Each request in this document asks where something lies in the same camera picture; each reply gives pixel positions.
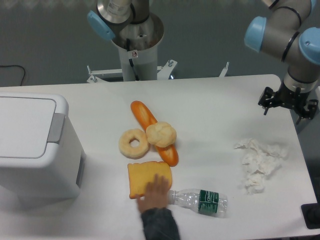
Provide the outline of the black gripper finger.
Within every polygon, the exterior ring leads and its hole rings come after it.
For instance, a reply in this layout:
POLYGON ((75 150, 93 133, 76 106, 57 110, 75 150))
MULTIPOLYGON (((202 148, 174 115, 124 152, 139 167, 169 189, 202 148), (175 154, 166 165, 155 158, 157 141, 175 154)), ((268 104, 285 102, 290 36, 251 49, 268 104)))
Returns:
POLYGON ((298 115, 295 124, 298 125, 302 120, 312 120, 317 113, 318 106, 319 101, 317 99, 310 99, 305 105, 299 103, 295 107, 295 113, 298 115))
POLYGON ((270 108, 278 106, 276 92, 270 87, 266 87, 259 98, 258 105, 264 109, 263 114, 266 116, 270 108))

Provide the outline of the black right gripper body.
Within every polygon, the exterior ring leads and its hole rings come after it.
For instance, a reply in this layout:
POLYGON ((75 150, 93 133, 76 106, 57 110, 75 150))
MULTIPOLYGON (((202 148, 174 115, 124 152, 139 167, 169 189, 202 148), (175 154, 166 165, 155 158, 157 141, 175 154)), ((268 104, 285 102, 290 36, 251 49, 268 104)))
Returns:
POLYGON ((274 106, 292 110, 302 110, 306 104, 309 92, 292 91, 283 82, 275 93, 274 106))

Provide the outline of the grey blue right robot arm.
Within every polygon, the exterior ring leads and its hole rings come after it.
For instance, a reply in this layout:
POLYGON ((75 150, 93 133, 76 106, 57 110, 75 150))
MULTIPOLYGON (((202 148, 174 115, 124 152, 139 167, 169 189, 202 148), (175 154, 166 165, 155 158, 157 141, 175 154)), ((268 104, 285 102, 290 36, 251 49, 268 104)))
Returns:
POLYGON ((320 79, 320 29, 311 27, 299 32, 313 12, 315 0, 266 0, 272 11, 269 18, 257 16, 248 26, 244 43, 288 64, 287 73, 277 91, 266 87, 258 105, 265 112, 282 107, 293 110, 298 120, 312 120, 319 101, 309 99, 320 79))

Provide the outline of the dark grey sleeved forearm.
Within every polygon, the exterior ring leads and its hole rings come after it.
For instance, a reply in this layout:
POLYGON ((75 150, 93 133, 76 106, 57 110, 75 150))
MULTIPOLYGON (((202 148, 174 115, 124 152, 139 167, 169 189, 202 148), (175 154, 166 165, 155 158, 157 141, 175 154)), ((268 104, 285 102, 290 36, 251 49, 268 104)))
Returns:
POLYGON ((167 208, 152 208, 140 214, 146 240, 180 240, 178 225, 167 208))

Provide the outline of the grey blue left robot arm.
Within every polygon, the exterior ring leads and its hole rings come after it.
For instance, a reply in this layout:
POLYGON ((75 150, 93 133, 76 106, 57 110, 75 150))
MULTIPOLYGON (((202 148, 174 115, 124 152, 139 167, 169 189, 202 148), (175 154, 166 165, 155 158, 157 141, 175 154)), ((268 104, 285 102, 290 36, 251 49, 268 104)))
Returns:
POLYGON ((169 60, 158 68, 164 25, 150 11, 150 1, 99 0, 87 20, 97 35, 117 47, 125 82, 170 79, 177 62, 169 60))

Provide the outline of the person's bare hand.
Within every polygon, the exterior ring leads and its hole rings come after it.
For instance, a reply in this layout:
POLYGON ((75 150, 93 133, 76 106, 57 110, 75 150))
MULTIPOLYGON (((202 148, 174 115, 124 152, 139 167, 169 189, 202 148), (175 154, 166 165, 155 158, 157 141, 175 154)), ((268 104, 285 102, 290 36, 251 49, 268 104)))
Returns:
POLYGON ((169 180, 164 176, 154 176, 153 182, 148 182, 145 187, 144 198, 136 195, 138 211, 143 214, 151 209, 163 209, 168 206, 169 180))

